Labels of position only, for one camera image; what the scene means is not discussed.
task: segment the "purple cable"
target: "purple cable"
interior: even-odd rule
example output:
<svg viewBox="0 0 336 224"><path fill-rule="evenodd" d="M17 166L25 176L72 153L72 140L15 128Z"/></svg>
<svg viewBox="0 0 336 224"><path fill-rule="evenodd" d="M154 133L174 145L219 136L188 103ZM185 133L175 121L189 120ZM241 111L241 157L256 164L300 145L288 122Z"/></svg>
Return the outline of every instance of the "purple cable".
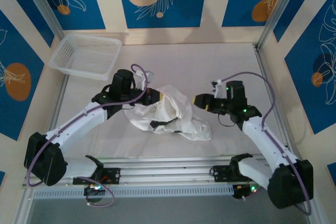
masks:
<svg viewBox="0 0 336 224"><path fill-rule="evenodd" d="M240 76L241 74L252 74L254 76L258 76L260 78L262 78L264 80L265 83L267 83L267 85L269 86L269 89L271 91L271 94L272 94L272 103L271 103L271 107L269 108L269 110L265 113L264 117L262 118L262 121L261 121L261 126L262 128L264 129L265 127L265 120L266 120L266 117L268 117L268 115L271 113L271 111L273 110L274 106L275 106L275 91L271 85L271 83L265 78L263 77L262 75L260 74L257 74L257 73L254 73L254 72L248 72L248 71L245 71L245 72L239 72L239 73L236 73L228 78L225 78L222 80L222 82L224 81L227 81L233 77L236 77L236 76ZM278 142L271 136L271 134L269 134L269 132L267 130L264 130L265 134L269 137L269 139L275 144L275 146L279 149L280 153L283 155L285 154L285 151L281 148L281 146L278 144ZM298 172L298 170L296 169L295 165L293 164L293 162L290 160L290 158L287 156L287 155L283 155L283 157L287 160L287 162L289 163L289 165L291 166L291 168L293 169L294 173L295 173L295 176L296 178L298 179L299 181L299 184L300 184L300 187L302 189L302 192L303 192L303 195L304 195L304 198L307 202L307 205L308 205L308 211L304 211L301 207L295 205L303 214L305 215L311 215L311 204L310 204L310 199L309 199L309 196L308 196L308 192L307 192L307 189L302 181L302 178Z"/></svg>
<svg viewBox="0 0 336 224"><path fill-rule="evenodd" d="M88 203L88 206L91 206L91 207L109 207L109 206L111 206L111 205L113 205L113 203L114 203L114 194L113 194L113 192L112 192L112 190L111 189L109 189L107 186L105 186L104 184L102 184L102 183L100 183L100 182L98 182L98 181L96 181L96 180L94 180L94 179L92 179L92 178L87 178L87 177L78 177L78 178L80 178L80 179L83 179L83 180L86 180L86 181L89 181L89 182L92 182L92 183L95 183L95 184L98 184L98 185L100 185L100 186L102 186L106 191L108 191L111 195L112 195L112 200L111 200L111 202L109 202L109 203L107 203L107 204L105 204L105 205L96 205L96 204L91 204L90 202L89 202L89 195L86 195L86 202Z"/></svg>
<svg viewBox="0 0 336 224"><path fill-rule="evenodd" d="M133 103L133 102L136 102L138 99L140 99L147 91L147 85L148 85L148 79L147 79L147 75L146 75L146 72L145 70L139 66L138 64L132 64L131 65L131 69L133 72L135 72L135 69L134 67L138 67L140 68L140 70L143 72L144 74L144 77L145 77L145 88L143 89L143 91L141 92L141 94L130 100L130 101L126 101L126 102L111 102L111 103L106 103L106 104L102 104L102 105L99 105L99 106L96 106L90 110L87 111L87 113L91 113L92 111L94 110L97 110L97 109L100 109L100 108L103 108L103 107L106 107L106 106L116 106L116 105L124 105L124 104L129 104L129 103ZM42 154L42 152L45 150L45 148L57 137L57 135L59 135L60 133L62 133L64 130L66 130L68 127L70 127L71 125L73 125L75 122L77 122L79 119L81 119L83 116L85 116L85 114L80 114L78 117L74 118L73 120L71 120L69 123L67 123L64 127L62 127L58 132L57 134L53 135L42 147L41 149L36 153L35 157L33 158L28 170L27 170L27 174L26 174L26 184L27 186L29 187L36 187L40 184L42 184L42 181L36 183L36 184L31 184L30 183L30 176L31 176L31 171L33 170L33 167L34 165L36 164L38 158L40 157L40 155Z"/></svg>

